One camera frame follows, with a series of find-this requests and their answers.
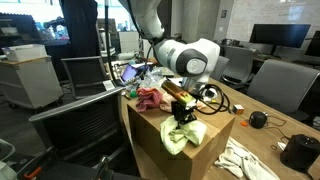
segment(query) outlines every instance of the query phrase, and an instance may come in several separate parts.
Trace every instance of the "mesh chair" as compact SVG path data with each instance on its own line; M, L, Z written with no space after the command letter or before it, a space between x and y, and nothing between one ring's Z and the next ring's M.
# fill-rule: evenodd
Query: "mesh chair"
M293 63L267 60L253 78L247 95L294 116L319 73Z
M228 58L219 56L219 57L218 57L217 64L216 64L216 66L214 67L214 69L213 69L210 77L213 78L213 79L215 79L215 80L217 80L217 81L221 81L222 73L223 73L223 71L225 70L228 62L229 62L229 59L228 59Z
M226 47L225 57L230 59L223 71L223 80L230 84L245 84L253 78L251 74L253 53L249 49Z
M117 87L89 96L29 121L45 147L55 147L59 160L92 167L103 154L114 159L129 147L120 124L121 90Z
M75 99L106 91L103 81L108 78L100 56L65 58L61 61L67 71Z

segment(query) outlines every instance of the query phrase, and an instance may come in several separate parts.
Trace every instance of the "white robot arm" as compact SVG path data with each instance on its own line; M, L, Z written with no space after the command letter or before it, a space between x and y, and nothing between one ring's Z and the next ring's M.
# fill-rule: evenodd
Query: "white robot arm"
M206 39L183 44L163 37L164 28L157 15L161 0L119 0L140 27L141 36L153 43L158 61L182 77L183 88L197 94L207 84L219 56L220 47Z

